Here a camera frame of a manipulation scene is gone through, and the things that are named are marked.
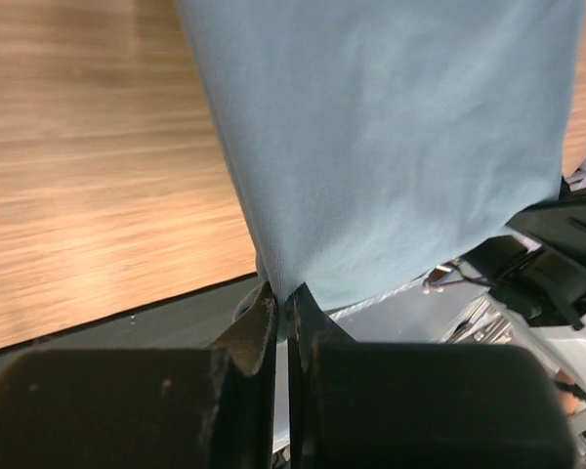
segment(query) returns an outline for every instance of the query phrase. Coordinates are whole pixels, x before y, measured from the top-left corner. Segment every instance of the light blue cloth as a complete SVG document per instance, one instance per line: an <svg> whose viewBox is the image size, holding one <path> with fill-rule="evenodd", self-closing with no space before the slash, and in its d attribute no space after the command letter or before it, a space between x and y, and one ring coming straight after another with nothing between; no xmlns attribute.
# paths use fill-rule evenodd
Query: light blue cloth
<svg viewBox="0 0 586 469"><path fill-rule="evenodd" d="M179 0L279 300L380 295L557 195L580 0Z"/></svg>

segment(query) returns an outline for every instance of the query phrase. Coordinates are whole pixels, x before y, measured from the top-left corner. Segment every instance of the black plastic part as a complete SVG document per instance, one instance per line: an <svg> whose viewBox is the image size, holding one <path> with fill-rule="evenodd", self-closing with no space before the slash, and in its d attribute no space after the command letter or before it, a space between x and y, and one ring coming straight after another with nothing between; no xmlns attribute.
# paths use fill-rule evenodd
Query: black plastic part
<svg viewBox="0 0 586 469"><path fill-rule="evenodd" d="M529 207L508 224L542 244L527 253L510 236L489 239L463 258L494 286L489 294L530 326L570 325L586 314L586 190Z"/></svg>
<svg viewBox="0 0 586 469"><path fill-rule="evenodd" d="M291 467L310 469L315 463L318 430L314 350L321 343L354 345L356 341L321 310L305 284L287 302L287 337Z"/></svg>
<svg viewBox="0 0 586 469"><path fill-rule="evenodd" d="M462 259L488 279L500 277L509 266L527 254L527 249L511 236L487 239Z"/></svg>
<svg viewBox="0 0 586 469"><path fill-rule="evenodd" d="M318 467L571 468L555 390L507 346L323 344Z"/></svg>
<svg viewBox="0 0 586 469"><path fill-rule="evenodd" d="M586 189L515 215L508 226L586 273Z"/></svg>
<svg viewBox="0 0 586 469"><path fill-rule="evenodd" d="M270 468L277 311L261 294L211 349L16 360L0 375L0 469Z"/></svg>

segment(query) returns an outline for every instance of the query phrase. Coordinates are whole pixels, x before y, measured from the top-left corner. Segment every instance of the wooden table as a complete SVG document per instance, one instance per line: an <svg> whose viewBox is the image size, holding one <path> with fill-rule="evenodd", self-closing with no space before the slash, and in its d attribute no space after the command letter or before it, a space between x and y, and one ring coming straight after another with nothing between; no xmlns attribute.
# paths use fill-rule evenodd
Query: wooden table
<svg viewBox="0 0 586 469"><path fill-rule="evenodd" d="M586 156L586 30L568 174ZM170 0L0 0L0 347L254 269Z"/></svg>

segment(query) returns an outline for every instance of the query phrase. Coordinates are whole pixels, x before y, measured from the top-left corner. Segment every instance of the cable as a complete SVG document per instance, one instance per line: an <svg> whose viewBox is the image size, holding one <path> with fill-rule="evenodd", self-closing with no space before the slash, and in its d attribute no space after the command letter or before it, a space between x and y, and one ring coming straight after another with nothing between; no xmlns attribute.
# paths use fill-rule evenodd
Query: cable
<svg viewBox="0 0 586 469"><path fill-rule="evenodd" d="M559 391L573 394L573 396L575 396L577 399L586 403L586 391L580 388L577 384L563 383L554 379L554 386L556 386Z"/></svg>
<svg viewBox="0 0 586 469"><path fill-rule="evenodd" d="M462 277L463 280L467 281L468 283L472 283L473 285L479 285L479 286L485 286L487 288L493 288L495 286L494 283L491 283L487 280L482 280L480 278L472 278L469 276L466 276L464 272L462 272L462 269L460 268L460 266L456 265L454 266L455 271L460 275L460 277Z"/></svg>
<svg viewBox="0 0 586 469"><path fill-rule="evenodd" d="M482 281L483 277L474 278L475 280ZM449 280L449 281L435 281L429 283L432 288L445 288L446 286L453 286L453 285L464 285L465 283L470 283L468 280Z"/></svg>

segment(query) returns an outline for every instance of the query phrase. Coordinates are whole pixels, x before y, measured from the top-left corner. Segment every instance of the black bracket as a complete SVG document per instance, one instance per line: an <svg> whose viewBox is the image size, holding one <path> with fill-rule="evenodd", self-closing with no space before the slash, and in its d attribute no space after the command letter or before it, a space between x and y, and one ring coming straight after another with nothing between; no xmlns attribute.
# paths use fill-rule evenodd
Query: black bracket
<svg viewBox="0 0 586 469"><path fill-rule="evenodd" d="M586 314L586 189L529 207L508 227L541 247L528 253L504 236L487 240L464 259L493 284L489 294L530 326L580 330Z"/></svg>

